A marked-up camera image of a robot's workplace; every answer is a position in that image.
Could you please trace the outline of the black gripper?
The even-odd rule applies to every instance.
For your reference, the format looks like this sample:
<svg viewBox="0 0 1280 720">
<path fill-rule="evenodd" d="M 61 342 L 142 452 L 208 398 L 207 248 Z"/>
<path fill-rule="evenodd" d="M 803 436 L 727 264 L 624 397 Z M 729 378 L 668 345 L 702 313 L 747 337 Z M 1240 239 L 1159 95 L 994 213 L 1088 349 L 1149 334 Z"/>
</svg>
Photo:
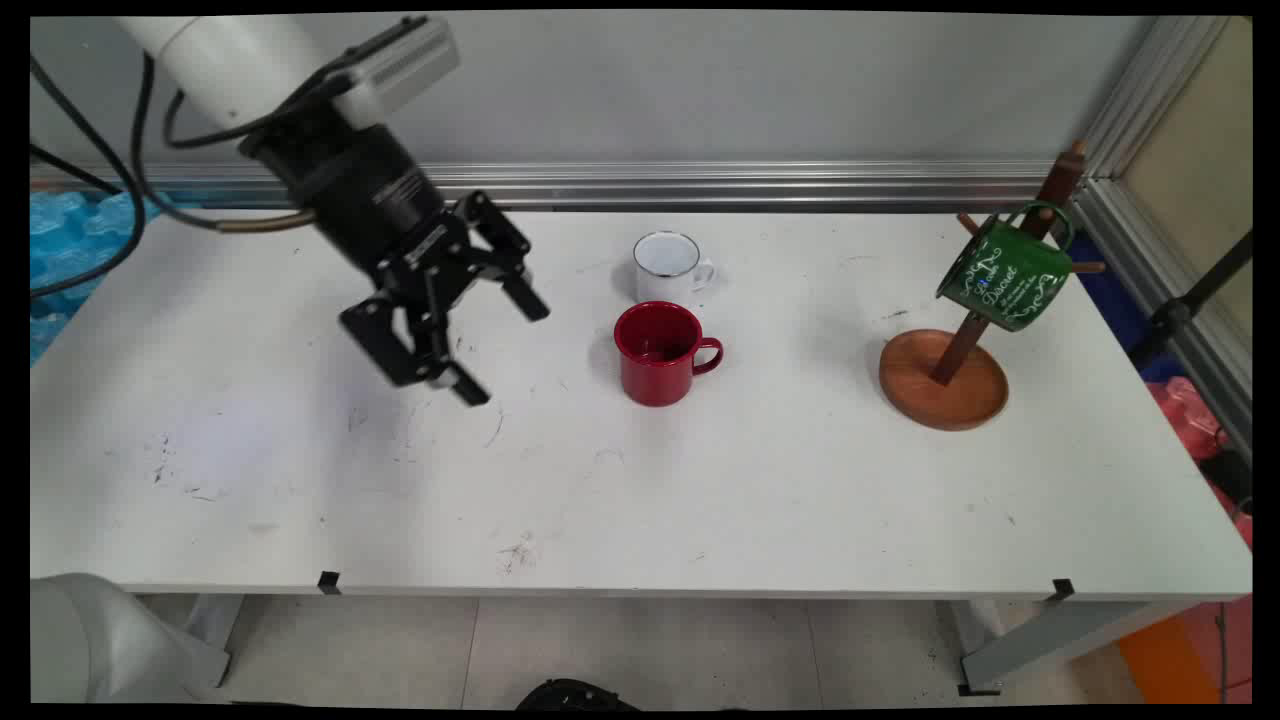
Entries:
<svg viewBox="0 0 1280 720">
<path fill-rule="evenodd" d="M 380 265 L 420 245 L 445 213 L 431 183 L 387 126 L 355 128 L 330 102 L 316 102 L 246 136 L 239 151 L 266 167 L 289 200 L 314 214 L 317 232 L 375 290 L 338 315 L 346 333 L 394 387 L 451 391 L 470 407 L 490 395 L 454 359 L 445 306 L 435 290 L 393 293 Z M 454 204 L 463 224 L 453 259 L 498 283 L 529 322 L 550 309 L 532 287 L 530 241 L 483 191 Z"/>
</svg>

